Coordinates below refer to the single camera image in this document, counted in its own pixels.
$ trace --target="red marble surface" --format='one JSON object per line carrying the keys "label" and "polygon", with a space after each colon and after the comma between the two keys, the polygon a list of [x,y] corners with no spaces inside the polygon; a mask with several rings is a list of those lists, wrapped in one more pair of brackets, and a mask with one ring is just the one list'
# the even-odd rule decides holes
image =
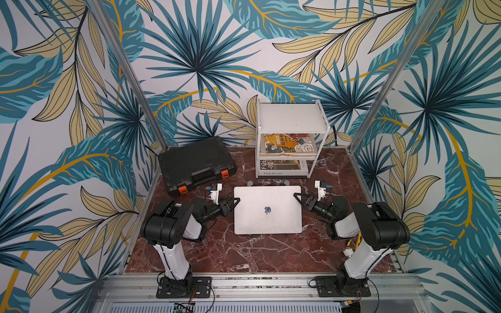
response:
{"label": "red marble surface", "polygon": [[[238,171],[225,179],[232,186],[246,186],[252,180],[254,186],[281,185],[282,179],[256,179],[254,149],[230,148]],[[324,149],[310,179],[289,179],[291,185],[301,185],[303,192],[317,194],[315,180],[325,180],[332,186],[331,192],[348,199],[350,205],[365,203],[366,199],[345,149]],[[195,197],[204,197],[202,185],[194,191],[176,197],[182,203]],[[219,197],[231,194],[228,184],[223,184]],[[157,183],[149,212],[168,197],[163,180]],[[300,234],[235,235],[233,213],[219,217],[202,243],[182,241],[186,259],[193,272],[332,272],[344,262],[342,250],[345,240],[331,240],[325,231],[325,223],[316,215],[303,210],[303,232]],[[160,256],[145,239],[136,241],[126,272],[163,271]],[[374,271],[394,271],[387,256]]]}

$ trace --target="book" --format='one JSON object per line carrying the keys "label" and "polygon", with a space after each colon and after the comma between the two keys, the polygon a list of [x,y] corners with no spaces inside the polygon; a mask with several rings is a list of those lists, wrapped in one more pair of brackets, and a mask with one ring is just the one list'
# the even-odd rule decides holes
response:
{"label": "book", "polygon": [[261,160],[261,170],[301,170],[299,160]]}
{"label": "book", "polygon": [[315,156],[315,148],[309,134],[263,135],[264,151],[287,156]]}

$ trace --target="tropical leaf wallpaper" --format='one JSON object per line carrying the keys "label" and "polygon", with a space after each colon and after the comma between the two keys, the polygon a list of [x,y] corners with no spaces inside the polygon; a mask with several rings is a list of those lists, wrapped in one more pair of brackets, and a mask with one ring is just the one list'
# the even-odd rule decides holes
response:
{"label": "tropical leaf wallpaper", "polygon": [[[138,4],[106,9],[133,61]],[[0,12],[0,312],[88,312],[123,260],[160,145],[84,0]]]}
{"label": "tropical leaf wallpaper", "polygon": [[[327,144],[348,145],[348,131],[372,104],[428,3],[144,0],[142,41],[124,40],[124,48],[172,146],[219,134],[229,145],[253,145],[257,99],[320,99],[333,127]],[[451,5],[442,23],[452,24],[459,9]],[[426,44],[444,36],[439,27]]]}
{"label": "tropical leaf wallpaper", "polygon": [[409,226],[398,253],[436,312],[500,312],[501,4],[451,4],[400,74],[357,160],[373,196]]}

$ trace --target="magazine cover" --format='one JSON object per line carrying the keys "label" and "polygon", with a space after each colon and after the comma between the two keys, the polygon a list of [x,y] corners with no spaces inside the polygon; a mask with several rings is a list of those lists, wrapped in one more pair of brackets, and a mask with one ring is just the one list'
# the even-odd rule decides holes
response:
{"label": "magazine cover", "polygon": [[270,134],[264,135],[267,153],[314,152],[309,134]]}

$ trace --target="blue leaf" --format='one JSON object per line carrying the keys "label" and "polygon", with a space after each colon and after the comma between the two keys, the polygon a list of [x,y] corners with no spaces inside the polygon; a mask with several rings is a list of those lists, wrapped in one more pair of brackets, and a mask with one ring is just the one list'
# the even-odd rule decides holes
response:
{"label": "blue leaf", "polygon": [[[5,291],[0,294],[0,299],[3,299],[5,296]],[[10,312],[21,312],[21,313],[29,313],[30,312],[30,295],[17,287],[12,288],[11,297],[9,298],[8,311]]]}
{"label": "blue leaf", "polygon": [[61,250],[59,246],[47,241],[24,241],[0,247],[0,252],[7,251],[52,251]]}
{"label": "blue leaf", "polygon": [[501,227],[484,170],[466,151],[458,153],[449,156],[445,166],[444,199],[409,242],[425,257],[453,267],[460,261],[478,262],[475,256],[491,251],[494,241],[499,241]]}
{"label": "blue leaf", "polygon": [[103,135],[90,137],[67,148],[46,177],[53,177],[64,185],[95,177],[115,190],[124,189],[132,203],[136,202],[136,177],[132,160],[115,138]]}
{"label": "blue leaf", "polygon": [[23,259],[8,253],[0,252],[0,264],[38,276],[37,271]]}
{"label": "blue leaf", "polygon": [[167,143],[176,144],[174,136],[177,134],[177,115],[191,106],[191,98],[191,93],[183,91],[167,91],[148,98]]}
{"label": "blue leaf", "polygon": [[252,88],[265,95],[272,103],[313,103],[307,84],[272,71],[249,72]]}
{"label": "blue leaf", "polygon": [[82,285],[82,284],[94,281],[91,278],[79,277],[79,276],[76,276],[74,274],[63,273],[60,271],[58,271],[58,274],[59,274],[59,277],[61,278],[62,281],[67,282],[68,284],[71,284],[71,285]]}
{"label": "blue leaf", "polygon": [[[386,49],[383,53],[375,57],[370,66],[369,71],[373,74],[386,75],[390,72],[398,59],[406,41],[409,38],[410,33],[416,29],[416,25],[421,19],[426,6],[430,3],[430,0],[420,0],[417,2],[414,9],[414,14],[412,15],[409,23],[405,27],[405,31],[402,37]],[[425,35],[423,42],[418,46],[411,59],[407,63],[406,68],[410,68],[416,64],[419,64],[427,54],[431,52],[432,47],[435,47],[438,43],[442,41],[444,36],[447,34],[451,26],[453,25],[459,10],[464,0],[460,1],[446,1],[443,5],[442,10],[437,14],[435,20],[431,24],[428,32]]]}
{"label": "blue leaf", "polygon": [[17,57],[0,48],[0,124],[22,119],[33,103],[48,97],[62,70],[61,52],[53,58]]}
{"label": "blue leaf", "polygon": [[[365,114],[361,114],[355,122],[353,122],[351,128],[348,130],[348,134],[354,138],[355,133],[362,123]],[[402,119],[398,112],[394,109],[390,109],[389,106],[383,105],[381,109],[379,109],[378,113],[374,117],[371,125],[367,129],[360,142],[360,147],[365,147],[370,144],[370,142],[376,138],[378,134],[394,134],[400,129],[400,125],[398,123],[402,123]]]}
{"label": "blue leaf", "polygon": [[[142,43],[144,42],[144,35],[139,31],[139,28],[144,25],[139,6],[136,4],[135,0],[104,1],[103,5],[111,21],[116,25],[115,30],[118,33],[118,37],[122,42],[129,61],[132,62],[136,60],[143,50]],[[119,70],[118,62],[115,55],[110,50],[110,47],[108,47],[108,55],[110,58],[111,72],[115,80],[117,82],[122,82],[124,78],[123,72]]]}
{"label": "blue leaf", "polygon": [[322,34],[338,23],[301,9],[298,0],[224,0],[234,18],[262,38],[302,38]]}

